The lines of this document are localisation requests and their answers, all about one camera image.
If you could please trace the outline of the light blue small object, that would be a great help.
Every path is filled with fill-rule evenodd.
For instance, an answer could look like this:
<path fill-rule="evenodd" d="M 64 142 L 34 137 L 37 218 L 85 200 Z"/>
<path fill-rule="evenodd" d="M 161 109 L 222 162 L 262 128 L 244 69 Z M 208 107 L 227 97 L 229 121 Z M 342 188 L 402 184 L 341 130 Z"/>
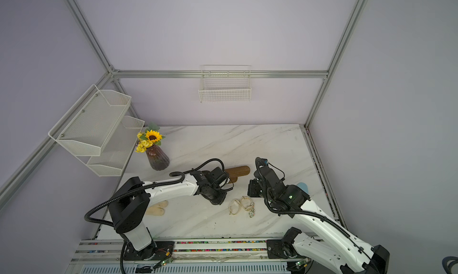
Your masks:
<path fill-rule="evenodd" d="M 297 184 L 297 187 L 301 189 L 303 192 L 305 192 L 306 194 L 309 194 L 308 186 L 306 183 L 300 182 Z"/>

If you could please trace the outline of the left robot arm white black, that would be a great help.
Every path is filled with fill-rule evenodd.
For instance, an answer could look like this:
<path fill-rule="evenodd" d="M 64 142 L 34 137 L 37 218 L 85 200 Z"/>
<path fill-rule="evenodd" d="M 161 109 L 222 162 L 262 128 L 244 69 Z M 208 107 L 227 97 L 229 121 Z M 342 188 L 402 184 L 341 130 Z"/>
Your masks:
<path fill-rule="evenodd" d="M 170 180 L 143 182 L 128 179 L 107 201 L 89 210 L 85 221 L 112 227 L 124 242 L 137 252 L 156 248 L 152 235 L 143 222 L 153 204 L 184 196 L 202 196 L 212 205 L 221 205 L 234 182 L 224 163 L 218 158 L 205 161 L 187 171 L 173 171 Z"/>

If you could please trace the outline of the lower white mesh shelf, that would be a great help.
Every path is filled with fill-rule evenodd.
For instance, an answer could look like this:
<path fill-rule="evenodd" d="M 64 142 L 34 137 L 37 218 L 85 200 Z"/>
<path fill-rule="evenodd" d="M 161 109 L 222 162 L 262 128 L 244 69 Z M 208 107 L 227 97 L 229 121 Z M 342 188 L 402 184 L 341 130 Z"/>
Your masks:
<path fill-rule="evenodd" d="M 143 127 L 143 120 L 124 116 L 101 155 L 90 157 L 84 164 L 99 177 L 121 176 Z"/>

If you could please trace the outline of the aluminium rail frame front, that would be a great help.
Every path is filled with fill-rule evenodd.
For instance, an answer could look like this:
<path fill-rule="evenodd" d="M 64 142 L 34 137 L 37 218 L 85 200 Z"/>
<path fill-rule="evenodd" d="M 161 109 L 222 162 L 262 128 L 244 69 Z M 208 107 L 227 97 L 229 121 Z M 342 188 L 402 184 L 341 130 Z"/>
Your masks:
<path fill-rule="evenodd" d="M 173 253 L 164 260 L 125 261 L 126 245 L 119 240 L 82 241 L 77 247 L 68 274 L 261 274 L 307 272 L 313 264 L 309 258 L 269 259 L 266 240 L 241 239 L 178 239 Z"/>

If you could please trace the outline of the beige band watch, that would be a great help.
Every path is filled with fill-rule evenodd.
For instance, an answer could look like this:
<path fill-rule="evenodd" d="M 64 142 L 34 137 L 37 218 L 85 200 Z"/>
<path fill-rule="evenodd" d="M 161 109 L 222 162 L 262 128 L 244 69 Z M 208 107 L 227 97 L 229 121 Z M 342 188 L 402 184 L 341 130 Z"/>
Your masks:
<path fill-rule="evenodd" d="M 241 202 L 237 199 L 232 200 L 229 204 L 229 215 L 235 216 L 237 215 L 242 209 Z"/>

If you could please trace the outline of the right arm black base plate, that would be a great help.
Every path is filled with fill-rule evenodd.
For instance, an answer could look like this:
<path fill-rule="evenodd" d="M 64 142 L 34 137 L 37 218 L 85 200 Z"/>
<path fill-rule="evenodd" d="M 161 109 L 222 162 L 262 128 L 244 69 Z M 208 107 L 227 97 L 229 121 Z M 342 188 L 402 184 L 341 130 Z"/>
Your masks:
<path fill-rule="evenodd" d="M 269 259 L 281 258 L 297 258 L 298 253 L 293 247 L 293 242 L 287 239 L 268 239 L 267 254 Z"/>

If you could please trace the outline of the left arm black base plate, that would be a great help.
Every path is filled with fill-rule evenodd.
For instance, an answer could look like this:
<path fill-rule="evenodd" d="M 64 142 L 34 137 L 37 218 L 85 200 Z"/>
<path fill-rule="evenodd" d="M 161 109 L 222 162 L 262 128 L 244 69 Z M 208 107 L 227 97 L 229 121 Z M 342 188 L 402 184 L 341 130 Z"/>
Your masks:
<path fill-rule="evenodd" d="M 128 242 L 122 258 L 125 261 L 160 261 L 165 259 L 167 253 L 171 255 L 174 247 L 174 241 L 153 241 L 152 245 L 137 251 L 133 245 Z"/>

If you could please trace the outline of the beige work glove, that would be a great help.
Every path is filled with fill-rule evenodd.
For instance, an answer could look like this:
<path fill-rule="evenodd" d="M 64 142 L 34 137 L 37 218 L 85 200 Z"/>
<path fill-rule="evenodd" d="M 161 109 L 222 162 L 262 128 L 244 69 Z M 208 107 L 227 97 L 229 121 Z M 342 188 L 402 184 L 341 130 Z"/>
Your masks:
<path fill-rule="evenodd" d="M 163 216 L 165 214 L 165 208 L 167 208 L 168 204 L 168 201 L 162 201 L 154 204 L 146 209 L 145 215 Z"/>

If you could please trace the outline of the sunflower bouquet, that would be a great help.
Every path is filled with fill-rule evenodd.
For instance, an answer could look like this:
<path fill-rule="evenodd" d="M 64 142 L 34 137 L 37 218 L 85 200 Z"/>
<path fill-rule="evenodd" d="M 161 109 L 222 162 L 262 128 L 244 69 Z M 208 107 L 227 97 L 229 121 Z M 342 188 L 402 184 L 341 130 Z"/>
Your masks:
<path fill-rule="evenodd" d="M 146 129 L 137 134 L 137 143 L 134 151 L 145 153 L 154 146 L 161 146 L 165 136 L 160 132 L 160 127 L 155 123 L 150 123 Z"/>

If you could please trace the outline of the wooden watch stand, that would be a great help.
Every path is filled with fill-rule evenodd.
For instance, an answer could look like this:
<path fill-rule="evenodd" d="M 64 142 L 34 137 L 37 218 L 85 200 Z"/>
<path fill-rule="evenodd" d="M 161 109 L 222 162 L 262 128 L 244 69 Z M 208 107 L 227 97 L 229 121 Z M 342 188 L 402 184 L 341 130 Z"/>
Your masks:
<path fill-rule="evenodd" d="M 226 169 L 225 172 L 228 174 L 230 181 L 232 183 L 236 183 L 239 177 L 247 176 L 250 174 L 250 168 L 249 166 L 244 165 Z"/>

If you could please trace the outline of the white mesh shelf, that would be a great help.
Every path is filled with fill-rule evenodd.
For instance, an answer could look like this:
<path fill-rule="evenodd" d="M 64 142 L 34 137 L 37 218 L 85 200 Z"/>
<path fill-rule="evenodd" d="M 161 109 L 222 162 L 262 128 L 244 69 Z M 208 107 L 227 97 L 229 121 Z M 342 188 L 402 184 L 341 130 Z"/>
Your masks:
<path fill-rule="evenodd" d="M 99 157 L 131 106 L 131 96 L 92 85 L 48 136 L 75 157 Z"/>
<path fill-rule="evenodd" d="M 124 116 L 101 155 L 90 157 L 84 164 L 99 177 L 121 176 L 143 127 L 143 120 Z"/>

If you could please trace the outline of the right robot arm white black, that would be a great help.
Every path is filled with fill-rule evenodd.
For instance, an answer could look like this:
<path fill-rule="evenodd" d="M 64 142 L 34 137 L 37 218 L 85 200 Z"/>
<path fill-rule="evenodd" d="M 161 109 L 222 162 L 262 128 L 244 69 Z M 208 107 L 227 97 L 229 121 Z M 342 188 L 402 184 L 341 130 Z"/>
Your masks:
<path fill-rule="evenodd" d="M 336 274 L 387 273 L 390 253 L 386 248 L 372 246 L 347 231 L 306 191 L 297 185 L 286 185 L 267 159 L 257 157 L 255 166 L 249 194 L 263 198 L 270 212 L 295 219 L 319 238 L 316 241 L 299 228 L 291 227 L 282 238 L 267 240 L 269 258 L 309 258 Z"/>

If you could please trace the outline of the upper white mesh shelf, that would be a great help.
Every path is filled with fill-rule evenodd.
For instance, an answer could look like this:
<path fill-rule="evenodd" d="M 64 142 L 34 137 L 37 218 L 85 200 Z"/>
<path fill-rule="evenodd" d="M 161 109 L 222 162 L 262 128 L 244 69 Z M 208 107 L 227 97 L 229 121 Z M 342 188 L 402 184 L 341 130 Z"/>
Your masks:
<path fill-rule="evenodd" d="M 131 96 L 92 85 L 48 136 L 75 157 L 99 157 L 131 106 Z"/>

